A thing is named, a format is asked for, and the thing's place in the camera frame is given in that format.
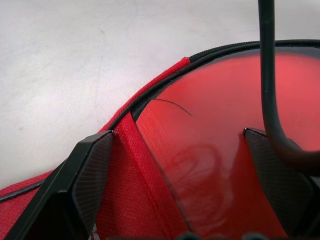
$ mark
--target red shiny surface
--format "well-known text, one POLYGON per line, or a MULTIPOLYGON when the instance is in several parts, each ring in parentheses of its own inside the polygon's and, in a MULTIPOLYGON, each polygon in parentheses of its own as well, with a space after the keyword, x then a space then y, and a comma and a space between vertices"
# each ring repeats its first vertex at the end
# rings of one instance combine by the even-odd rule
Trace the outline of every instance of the red shiny surface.
MULTIPOLYGON (((276 55, 280 120, 307 150, 320 149, 319 66, 310 56, 276 55)), ((189 227, 205 238, 285 236, 242 137, 246 127, 264 129, 259 55, 198 68, 156 98, 136 125, 189 227)))

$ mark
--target black carbon fiber panel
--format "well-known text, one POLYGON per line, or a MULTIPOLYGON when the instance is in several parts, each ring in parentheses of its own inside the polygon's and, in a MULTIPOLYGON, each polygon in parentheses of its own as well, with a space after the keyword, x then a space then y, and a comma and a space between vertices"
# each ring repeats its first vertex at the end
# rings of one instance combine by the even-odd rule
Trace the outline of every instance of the black carbon fiber panel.
POLYGON ((93 144, 72 193, 88 233, 93 229, 105 191, 112 141, 110 132, 93 144))
POLYGON ((263 134, 247 129, 244 137, 260 184, 275 214, 288 235, 297 234, 300 220, 314 195, 313 185, 308 177, 287 167, 276 156, 263 134))

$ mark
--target red fabric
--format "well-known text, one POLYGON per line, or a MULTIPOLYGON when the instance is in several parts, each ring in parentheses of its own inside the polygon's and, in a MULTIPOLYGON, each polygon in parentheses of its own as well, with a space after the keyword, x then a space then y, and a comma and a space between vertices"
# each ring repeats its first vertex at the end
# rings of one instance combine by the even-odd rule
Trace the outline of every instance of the red fabric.
POLYGON ((106 131, 108 127, 115 121, 115 119, 120 115, 120 113, 130 104, 132 103, 137 97, 139 97, 141 94, 143 94, 146 90, 151 88, 153 85, 157 84, 161 80, 165 79, 166 77, 169 77, 170 75, 174 74, 176 71, 182 69, 183 67, 190 64, 190 60, 188 57, 182 58, 180 61, 178 61, 175 65, 165 70, 163 73, 161 73, 159 76, 154 78, 151 82, 149 82, 147 85, 145 85, 143 88, 141 88, 133 97, 129 99, 116 113, 113 115, 113 117, 108 121, 106 125, 101 128, 99 133, 106 131))
POLYGON ((187 232, 130 113, 114 132, 107 186, 96 220, 100 239, 112 236, 172 239, 187 232))
MULTIPOLYGON (((0 196, 4 196, 25 187, 28 187, 32 184, 42 181, 45 179, 50 172, 44 173, 42 175, 30 178, 28 180, 16 183, 14 185, 8 186, 0 190, 0 196)), ((30 200, 38 191, 38 188, 32 190, 26 194, 23 194, 20 197, 13 198, 8 201, 0 203, 0 239, 4 239, 11 227, 15 224, 18 217, 24 211, 30 200)))
MULTIPOLYGON (((135 100, 138 96, 144 93, 147 89, 149 89, 154 84, 160 82, 164 78, 172 75, 176 71, 182 69, 183 67, 189 64, 190 64, 189 58, 184 57, 175 65, 173 65, 172 67, 170 67, 169 69, 161 73, 159 76, 154 78, 151 82, 149 82, 147 85, 141 88, 132 98, 130 98, 130 100, 115 113, 112 119, 99 132, 105 131, 110 126, 110 124, 119 116, 119 114, 133 100, 135 100)), ((129 146, 125 146, 125 143, 121 142, 119 135, 118 137, 115 138, 113 149, 117 150, 117 156, 119 158, 116 158, 115 156, 113 156, 112 159, 114 159, 114 161, 117 163, 121 161, 121 164, 114 165, 112 162, 110 165, 108 179, 111 179, 111 181, 107 185, 108 189, 106 191, 106 195, 108 195, 109 191, 112 191, 110 193, 111 197, 107 197, 106 199, 104 199, 102 202, 103 204, 101 206, 102 209, 105 209, 108 214, 113 214, 113 215, 111 215, 112 217, 107 218, 105 214, 101 214, 101 212, 104 212, 104 210, 100 211, 100 214, 98 216, 99 219, 97 221, 99 222, 99 225, 102 226, 102 229, 99 230, 98 228, 98 232, 100 232, 102 236, 106 236, 106 235, 119 236, 119 234, 123 234, 126 236, 141 235, 141 236, 168 236, 168 237, 175 236, 180 231, 185 232, 186 231, 185 226, 183 226, 181 222, 179 214, 177 213, 177 209, 174 210, 173 209, 174 207, 168 207, 168 206, 171 206, 172 204, 171 199, 168 198, 168 193, 169 193, 168 190, 167 190, 167 193, 162 193, 163 195, 159 196, 162 190, 166 191, 165 189, 163 189, 165 185, 162 185, 162 188, 157 189, 158 186, 152 185, 152 184, 158 184, 157 181, 153 181, 152 175, 147 174, 144 177, 142 175, 142 174, 146 174, 145 172, 146 169, 148 170, 149 168, 153 168, 153 167, 148 165, 149 167, 144 168, 143 166, 144 163, 142 163, 141 161, 137 160, 137 162, 134 162, 133 156, 135 155, 132 155, 132 153, 128 150, 130 149, 128 147, 129 146), (137 190, 135 191, 135 194, 141 193, 144 195, 138 196, 138 195, 131 194, 131 192, 134 192, 133 190, 137 190), (151 196, 153 196, 153 198, 155 198, 157 202, 152 203, 152 201, 150 200, 151 196), (110 204, 110 202, 113 202, 114 204, 112 204, 111 206, 114 206, 117 208, 113 210, 110 209, 110 207, 107 207, 107 205, 105 205, 106 201, 108 202, 108 204, 110 204), (133 206, 134 209, 133 208, 131 208, 130 210, 126 209, 127 207, 130 207, 130 206, 133 206), (131 213, 130 215, 131 217, 134 216, 135 218, 128 219, 128 216, 126 214, 127 211, 128 213, 131 213)), ((147 154, 146 157, 150 159, 149 152, 147 151, 144 153, 146 153, 147 154)), ((49 174, 50 172, 47 172, 45 174, 36 176, 34 178, 25 180, 23 182, 8 186, 0 190, 0 196, 15 192, 17 190, 30 186, 36 182, 39 182, 45 179, 49 174)), ((159 180, 160 176, 159 175, 157 177, 156 176, 157 175, 155 174, 154 177, 156 179, 158 178, 159 180)), ((16 222, 20 214, 23 212, 23 210, 26 208, 26 206, 28 205, 32 197, 36 194, 36 192, 37 192, 37 189, 29 193, 23 194, 20 197, 16 197, 11 200, 0 203, 0 240, 3 239, 5 235, 9 232, 10 228, 14 225, 14 223, 16 222)))

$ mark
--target white surface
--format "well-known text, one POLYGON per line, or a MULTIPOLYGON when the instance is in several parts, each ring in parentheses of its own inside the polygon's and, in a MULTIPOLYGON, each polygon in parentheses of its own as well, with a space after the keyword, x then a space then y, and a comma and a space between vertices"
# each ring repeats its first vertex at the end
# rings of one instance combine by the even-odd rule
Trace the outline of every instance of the white surface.
MULTIPOLYGON (((320 1, 277 0, 277 39, 320 39, 320 1)), ((0 1, 0 189, 60 164, 138 89, 259 38, 256 0, 0 1)))

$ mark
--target red mesh fabric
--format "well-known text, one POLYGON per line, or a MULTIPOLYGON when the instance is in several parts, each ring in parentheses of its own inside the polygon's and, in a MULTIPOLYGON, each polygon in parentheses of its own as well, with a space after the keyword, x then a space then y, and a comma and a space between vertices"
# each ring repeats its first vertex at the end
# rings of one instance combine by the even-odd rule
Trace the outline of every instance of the red mesh fabric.
POLYGON ((128 113, 115 129, 109 176, 96 220, 100 239, 174 238, 187 226, 128 113))
POLYGON ((115 121, 115 119, 119 116, 119 114, 130 104, 132 103, 137 97, 139 97, 141 94, 143 94, 147 89, 152 87, 153 85, 157 84, 161 80, 163 80, 166 77, 169 77, 170 75, 174 74, 176 71, 182 69, 183 67, 190 64, 190 60, 188 57, 182 58, 180 61, 178 61, 175 65, 165 70, 163 73, 161 73, 159 76, 154 78, 151 82, 149 82, 147 85, 145 85, 143 88, 141 88, 133 97, 129 99, 116 113, 113 115, 113 117, 108 121, 106 125, 101 128, 99 133, 106 131, 108 127, 115 121))
MULTIPOLYGON (((0 190, 0 196, 13 193, 32 184, 40 182, 45 179, 50 173, 51 172, 47 172, 42 175, 8 186, 0 190)), ((0 239, 5 238, 11 227, 15 224, 16 220, 24 211, 37 191, 38 189, 35 189, 26 194, 23 194, 22 196, 0 203, 0 239)))

